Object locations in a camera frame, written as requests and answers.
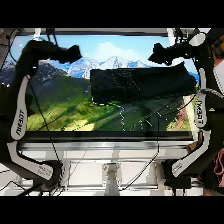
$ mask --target dark bag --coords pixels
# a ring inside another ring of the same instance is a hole
[[[187,96],[196,92],[196,80],[184,62],[173,67],[93,69],[90,71],[93,102],[133,101]]]

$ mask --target landscape image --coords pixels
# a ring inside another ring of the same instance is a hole
[[[79,45],[82,58],[71,64],[42,60],[31,82],[50,131],[160,131],[190,130],[186,110],[167,116],[184,105],[183,97],[144,100],[129,104],[97,105],[92,101],[92,69],[151,68],[157,65],[147,58],[159,42],[169,46],[168,37],[115,35],[56,35],[60,47]],[[21,51],[33,36],[17,36],[12,55]],[[198,81],[191,62],[186,68]],[[15,75],[15,62],[8,55],[0,72],[0,82],[9,85]],[[27,130],[46,131],[42,116],[33,100],[35,112],[28,118]]]

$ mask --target screen bezel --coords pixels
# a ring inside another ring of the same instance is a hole
[[[56,31],[56,35],[119,35],[119,36],[162,36],[168,33],[109,32],[109,31]],[[34,35],[33,32],[18,32],[16,36]],[[65,141],[192,141],[192,131],[27,131],[21,142],[65,142]]]

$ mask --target black cloth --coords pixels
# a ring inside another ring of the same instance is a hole
[[[173,67],[93,69],[90,71],[93,102],[133,101],[186,96],[196,92],[195,78],[184,62]]]

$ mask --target sky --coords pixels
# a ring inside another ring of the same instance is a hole
[[[129,61],[140,60],[145,64],[152,66],[165,66],[149,62],[147,59],[153,53],[153,46],[161,43],[163,47],[170,46],[168,37],[160,36],[118,36],[118,35],[56,35],[58,45],[63,48],[69,48],[73,45],[79,45],[83,57],[90,57],[104,62],[112,56],[122,57]],[[33,39],[30,36],[17,36],[13,42],[11,52],[18,60],[23,47]],[[190,72],[196,72],[193,62],[186,60],[186,68]]]

